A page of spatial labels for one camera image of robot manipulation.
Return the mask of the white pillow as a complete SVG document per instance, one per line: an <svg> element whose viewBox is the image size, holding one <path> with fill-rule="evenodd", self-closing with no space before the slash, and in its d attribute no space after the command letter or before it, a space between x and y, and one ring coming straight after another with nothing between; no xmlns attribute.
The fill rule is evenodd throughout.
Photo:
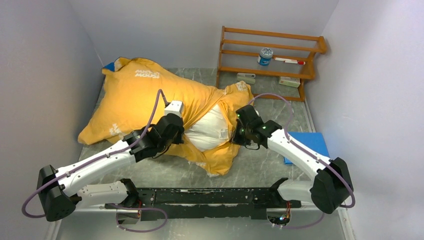
<svg viewBox="0 0 424 240"><path fill-rule="evenodd" d="M215 149L229 142L234 131L228 113L227 104L217 103L184 134L200 152Z"/></svg>

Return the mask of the blue and orange pillowcase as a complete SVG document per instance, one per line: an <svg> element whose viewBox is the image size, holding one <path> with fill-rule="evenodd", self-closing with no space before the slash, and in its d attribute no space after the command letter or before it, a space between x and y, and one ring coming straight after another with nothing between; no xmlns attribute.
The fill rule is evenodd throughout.
<svg viewBox="0 0 424 240"><path fill-rule="evenodd" d="M244 81L218 89L179 77L146 58L120 57L114 62L113 70L103 68L102 73L105 76L104 96L87 126L78 135L77 140L81 144L92 145L103 140L114 144L148 122L157 123L165 109L163 101L156 101L158 90L164 92L168 101L183 102L184 131L214 105L227 104L229 121L233 124L234 132L236 110L247 105L253 98L250 86ZM229 141L201 152L188 140L185 133L183 141L183 144L171 145L167 154L196 163L212 176L227 174L240 149Z"/></svg>

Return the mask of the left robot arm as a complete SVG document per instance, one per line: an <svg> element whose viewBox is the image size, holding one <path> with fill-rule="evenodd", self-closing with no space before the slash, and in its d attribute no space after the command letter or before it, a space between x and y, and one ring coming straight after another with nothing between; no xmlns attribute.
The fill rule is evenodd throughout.
<svg viewBox="0 0 424 240"><path fill-rule="evenodd" d="M129 179L93 185L92 182L116 169L153 158L182 144L183 119L177 112L162 116L156 124L134 130L110 148L73 165L55 169L47 165L39 170L37 191L49 222L61 220L74 210L96 204L118 204L134 207L139 194Z"/></svg>

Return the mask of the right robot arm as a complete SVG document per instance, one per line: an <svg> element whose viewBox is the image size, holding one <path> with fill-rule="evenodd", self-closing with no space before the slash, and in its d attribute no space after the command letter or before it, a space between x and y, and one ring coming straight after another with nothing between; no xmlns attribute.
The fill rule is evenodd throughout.
<svg viewBox="0 0 424 240"><path fill-rule="evenodd" d="M282 207L288 201L313 203L325 214L332 214L353 196L354 188L347 163L340 157L322 155L273 120L264 122L252 105L236 111L236 129L231 142L240 146L251 143L272 150L294 163L308 181L285 179L271 187L270 202Z"/></svg>

